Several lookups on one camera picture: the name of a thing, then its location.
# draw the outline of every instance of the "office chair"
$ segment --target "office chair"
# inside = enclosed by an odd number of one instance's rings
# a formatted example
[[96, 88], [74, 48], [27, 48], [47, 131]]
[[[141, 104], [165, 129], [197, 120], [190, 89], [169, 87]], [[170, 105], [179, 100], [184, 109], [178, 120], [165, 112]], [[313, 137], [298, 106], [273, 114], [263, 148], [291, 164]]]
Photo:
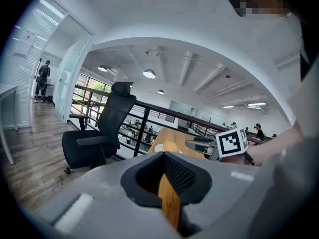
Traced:
[[99, 131], [85, 130], [84, 119], [89, 119], [89, 116], [70, 114], [70, 118], [79, 119], [81, 131], [63, 134], [62, 147], [69, 165], [65, 173], [70, 174], [70, 169], [106, 164], [105, 158], [120, 149], [118, 131], [136, 101], [136, 97], [130, 95], [130, 84], [116, 82], [112, 85], [112, 92], [97, 122]]

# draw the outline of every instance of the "black railing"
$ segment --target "black railing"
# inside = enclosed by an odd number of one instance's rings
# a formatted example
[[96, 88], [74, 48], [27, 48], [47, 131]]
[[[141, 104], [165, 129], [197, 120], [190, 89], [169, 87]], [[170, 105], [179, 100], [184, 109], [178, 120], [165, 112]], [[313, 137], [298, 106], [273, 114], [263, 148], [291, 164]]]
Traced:
[[[87, 128], [89, 126], [92, 129], [98, 130], [97, 121], [105, 107], [109, 93], [78, 85], [75, 86], [75, 89], [84, 90], [86, 93], [89, 93], [89, 95], [88, 97], [85, 97], [78, 93], [74, 93], [71, 112], [75, 114], [88, 115], [90, 118], [86, 119], [85, 127]], [[138, 153], [146, 154], [149, 148], [152, 146], [152, 142], [158, 135], [157, 131], [154, 129], [150, 130], [148, 127], [146, 127], [147, 122], [193, 136], [202, 136], [208, 138], [213, 138], [216, 133], [228, 131], [228, 129], [219, 125], [141, 101], [135, 102], [135, 105], [128, 115], [132, 118], [135, 118], [134, 122], [133, 119], [130, 121], [125, 120], [122, 123], [118, 134], [126, 138], [125, 142], [120, 141], [120, 143], [121, 145], [133, 150], [134, 157], [137, 156]], [[187, 121], [186, 127], [188, 128], [188, 131], [175, 128], [175, 118]], [[262, 143], [255, 138], [247, 138], [251, 142], [257, 144]]]

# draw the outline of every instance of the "chair backrest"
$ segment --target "chair backrest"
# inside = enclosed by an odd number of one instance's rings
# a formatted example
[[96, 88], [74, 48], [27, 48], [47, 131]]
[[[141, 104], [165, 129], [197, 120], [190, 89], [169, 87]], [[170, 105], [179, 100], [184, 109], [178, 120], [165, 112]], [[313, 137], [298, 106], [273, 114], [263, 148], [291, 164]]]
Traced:
[[110, 139], [116, 149], [120, 148], [120, 126], [136, 102], [136, 96], [130, 95], [130, 84], [132, 83], [116, 82], [112, 85], [112, 92], [98, 120], [100, 132]]

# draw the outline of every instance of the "black and white square marker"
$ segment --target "black and white square marker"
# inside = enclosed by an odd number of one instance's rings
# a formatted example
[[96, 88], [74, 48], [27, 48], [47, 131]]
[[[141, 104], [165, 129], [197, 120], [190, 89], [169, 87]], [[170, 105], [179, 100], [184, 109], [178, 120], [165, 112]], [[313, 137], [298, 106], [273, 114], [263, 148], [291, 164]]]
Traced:
[[219, 157], [228, 157], [244, 153], [248, 141], [243, 129], [233, 129], [216, 135]]

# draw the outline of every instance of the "wooden floor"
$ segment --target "wooden floor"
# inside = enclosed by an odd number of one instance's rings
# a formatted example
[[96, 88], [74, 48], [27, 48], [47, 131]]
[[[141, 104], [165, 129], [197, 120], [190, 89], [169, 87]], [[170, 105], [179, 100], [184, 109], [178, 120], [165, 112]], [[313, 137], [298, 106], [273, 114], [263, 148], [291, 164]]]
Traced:
[[67, 163], [62, 135], [70, 130], [76, 129], [56, 118], [52, 103], [39, 102], [32, 103], [32, 127], [5, 132], [14, 165], [9, 164], [1, 149], [1, 168], [19, 203], [36, 210], [54, 193], [89, 170], [82, 168], [71, 175], [64, 173]]

